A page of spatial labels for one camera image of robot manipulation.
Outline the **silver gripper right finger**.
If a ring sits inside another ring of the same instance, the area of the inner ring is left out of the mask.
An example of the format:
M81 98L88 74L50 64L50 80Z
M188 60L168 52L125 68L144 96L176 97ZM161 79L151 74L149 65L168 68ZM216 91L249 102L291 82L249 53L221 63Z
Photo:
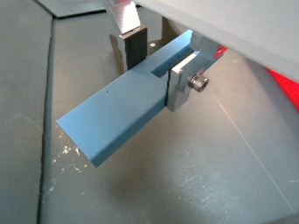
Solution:
M203 74L219 59L220 45L196 31L191 34L189 47L192 53L175 65L168 75L165 106L171 111L188 101L192 90L200 93L208 86L209 79Z

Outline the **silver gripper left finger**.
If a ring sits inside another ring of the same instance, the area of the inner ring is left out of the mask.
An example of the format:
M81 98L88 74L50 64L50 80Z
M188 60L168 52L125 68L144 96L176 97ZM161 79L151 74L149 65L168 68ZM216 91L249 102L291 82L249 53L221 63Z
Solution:
M140 23L132 0L103 0L115 26L109 40L121 71L129 70L147 57L147 28Z

